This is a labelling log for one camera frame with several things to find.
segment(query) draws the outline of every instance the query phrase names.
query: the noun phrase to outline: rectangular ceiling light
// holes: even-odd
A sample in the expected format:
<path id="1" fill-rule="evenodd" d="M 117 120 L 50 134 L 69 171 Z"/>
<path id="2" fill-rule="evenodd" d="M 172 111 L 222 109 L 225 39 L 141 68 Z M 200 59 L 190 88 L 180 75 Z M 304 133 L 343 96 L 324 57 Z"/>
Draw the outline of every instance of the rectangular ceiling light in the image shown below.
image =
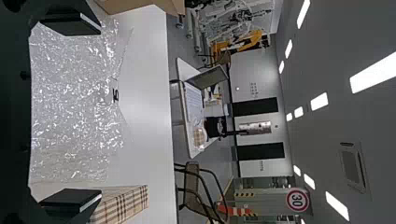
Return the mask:
<path id="1" fill-rule="evenodd" d="M 315 181 L 309 175 L 304 174 L 304 181 L 309 187 L 315 189 Z"/>
<path id="2" fill-rule="evenodd" d="M 301 117 L 303 114 L 304 114 L 304 110 L 303 110 L 303 107 L 302 107 L 302 106 L 300 106 L 300 107 L 298 107 L 297 109 L 294 110 L 294 117 L 295 117 L 295 118 L 299 118 L 299 117 Z"/>
<path id="3" fill-rule="evenodd" d="M 279 74 L 282 74 L 284 68 L 285 68 L 285 63 L 282 61 L 279 66 Z"/>
<path id="4" fill-rule="evenodd" d="M 300 170 L 300 168 L 298 168 L 297 166 L 293 166 L 293 169 L 294 169 L 294 173 L 296 173 L 298 176 L 301 176 L 301 170 Z"/>
<path id="5" fill-rule="evenodd" d="M 347 207 L 340 203 L 334 196 L 332 196 L 329 192 L 326 191 L 326 201 L 327 203 L 335 209 L 341 216 L 343 216 L 346 221 L 349 221 L 349 213 L 347 211 Z"/>
<path id="6" fill-rule="evenodd" d="M 349 81 L 352 93 L 364 91 L 396 77 L 395 69 L 396 52 L 351 77 Z"/>
<path id="7" fill-rule="evenodd" d="M 293 49 L 293 42 L 291 42 L 291 40 L 289 40 L 289 44 L 288 44 L 288 46 L 286 47 L 286 50 L 285 50 L 286 59 L 289 58 L 289 55 L 290 55 L 292 49 Z"/>
<path id="8" fill-rule="evenodd" d="M 289 113 L 287 116 L 286 116 L 286 121 L 291 121 L 293 119 L 293 115 L 291 114 L 291 113 Z"/>
<path id="9" fill-rule="evenodd" d="M 300 10 L 300 14 L 298 15 L 298 18 L 297 18 L 298 29 L 301 28 L 301 25 L 303 24 L 306 12 L 308 11 L 310 5 L 311 5 L 310 0 L 304 0 L 303 6 L 301 7 L 301 10 Z"/>
<path id="10" fill-rule="evenodd" d="M 324 92 L 317 98 L 311 100 L 311 109 L 312 109 L 312 111 L 315 111 L 315 110 L 320 109 L 323 106 L 326 106 L 328 104 L 329 104 L 329 99 L 327 98 L 327 93 Z"/>

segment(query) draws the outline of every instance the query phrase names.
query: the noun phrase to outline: white table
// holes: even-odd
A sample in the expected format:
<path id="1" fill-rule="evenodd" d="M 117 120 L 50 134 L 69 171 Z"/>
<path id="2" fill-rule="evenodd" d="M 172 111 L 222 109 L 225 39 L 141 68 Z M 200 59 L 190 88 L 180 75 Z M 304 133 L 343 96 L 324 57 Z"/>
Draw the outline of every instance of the white table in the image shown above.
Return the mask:
<path id="1" fill-rule="evenodd" d="M 134 27 L 119 81 L 120 108 L 131 140 L 111 160 L 105 182 L 33 184 L 32 193 L 40 201 L 66 187 L 147 184 L 149 208 L 127 223 L 176 224 L 166 15 L 150 6 L 116 18 L 121 35 Z"/>
<path id="2" fill-rule="evenodd" d="M 195 77 L 199 75 L 201 72 L 184 62 L 182 59 L 177 58 L 177 76 L 179 79 L 178 83 L 172 84 L 170 86 L 171 90 L 171 100 L 172 101 L 180 101 L 180 114 L 181 119 L 172 118 L 172 125 L 183 125 L 184 133 L 187 138 L 187 149 L 189 151 L 189 155 L 191 159 L 198 156 L 202 151 L 198 150 L 194 145 L 193 139 L 193 127 L 192 124 L 187 119 L 187 106 L 186 106 L 186 98 L 185 91 L 183 86 L 183 81 L 190 79 L 191 77 Z M 218 138 L 210 138 L 208 141 L 204 143 L 204 150 L 216 142 Z"/>

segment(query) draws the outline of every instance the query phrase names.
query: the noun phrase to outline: number 30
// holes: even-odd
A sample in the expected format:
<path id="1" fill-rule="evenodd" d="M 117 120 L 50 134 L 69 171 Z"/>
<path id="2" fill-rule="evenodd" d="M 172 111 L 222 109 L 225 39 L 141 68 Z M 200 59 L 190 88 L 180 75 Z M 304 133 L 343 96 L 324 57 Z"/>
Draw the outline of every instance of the number 30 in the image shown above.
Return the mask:
<path id="1" fill-rule="evenodd" d="M 293 199 L 293 202 L 292 202 L 292 204 L 293 204 L 293 206 L 296 206 L 296 207 L 301 207 L 301 206 L 303 206 L 303 202 L 301 202 L 301 199 L 303 198 L 301 195 L 291 195 L 291 198 Z"/>

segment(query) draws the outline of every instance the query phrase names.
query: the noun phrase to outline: red circle sign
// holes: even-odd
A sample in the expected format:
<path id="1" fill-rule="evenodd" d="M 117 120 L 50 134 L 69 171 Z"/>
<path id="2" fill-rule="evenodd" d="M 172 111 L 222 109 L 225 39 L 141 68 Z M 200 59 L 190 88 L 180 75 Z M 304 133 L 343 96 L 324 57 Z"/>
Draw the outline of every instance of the red circle sign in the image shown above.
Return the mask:
<path id="1" fill-rule="evenodd" d="M 290 210 L 302 213 L 308 209 L 309 198 L 308 195 L 300 189 L 293 189 L 288 193 L 288 196 L 286 196 L 286 204 Z"/>

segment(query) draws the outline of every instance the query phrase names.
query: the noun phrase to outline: checkered cloth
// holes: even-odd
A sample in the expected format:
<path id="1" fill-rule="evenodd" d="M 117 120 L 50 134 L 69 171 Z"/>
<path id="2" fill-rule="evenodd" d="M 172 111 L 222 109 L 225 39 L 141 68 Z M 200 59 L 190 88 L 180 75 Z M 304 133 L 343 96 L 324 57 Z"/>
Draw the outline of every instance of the checkered cloth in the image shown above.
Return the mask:
<path id="1" fill-rule="evenodd" d="M 205 134 L 203 128 L 194 129 L 194 145 L 200 147 L 205 143 Z"/>
<path id="2" fill-rule="evenodd" d="M 149 207 L 148 186 L 95 188 L 102 201 L 92 213 L 90 224 L 121 224 Z"/>

